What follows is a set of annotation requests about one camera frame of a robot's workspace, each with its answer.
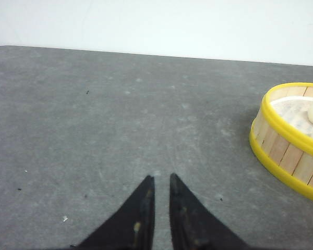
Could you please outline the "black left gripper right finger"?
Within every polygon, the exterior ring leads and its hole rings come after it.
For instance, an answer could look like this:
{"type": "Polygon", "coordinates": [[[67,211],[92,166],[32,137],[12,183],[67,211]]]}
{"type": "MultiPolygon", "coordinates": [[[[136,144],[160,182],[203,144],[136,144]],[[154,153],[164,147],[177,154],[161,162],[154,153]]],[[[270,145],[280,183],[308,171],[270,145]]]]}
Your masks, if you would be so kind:
{"type": "Polygon", "coordinates": [[[250,249],[175,173],[170,176],[169,216],[173,249],[250,249]]]}

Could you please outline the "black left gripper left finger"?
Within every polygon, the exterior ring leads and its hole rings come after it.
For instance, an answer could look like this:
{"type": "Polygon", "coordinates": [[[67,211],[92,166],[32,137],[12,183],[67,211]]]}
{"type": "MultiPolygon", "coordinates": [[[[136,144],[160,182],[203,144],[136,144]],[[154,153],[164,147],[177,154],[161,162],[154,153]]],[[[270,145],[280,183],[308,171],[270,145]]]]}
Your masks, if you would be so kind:
{"type": "Polygon", "coordinates": [[[118,211],[75,249],[152,249],[154,223],[154,177],[148,175],[118,211]]]}

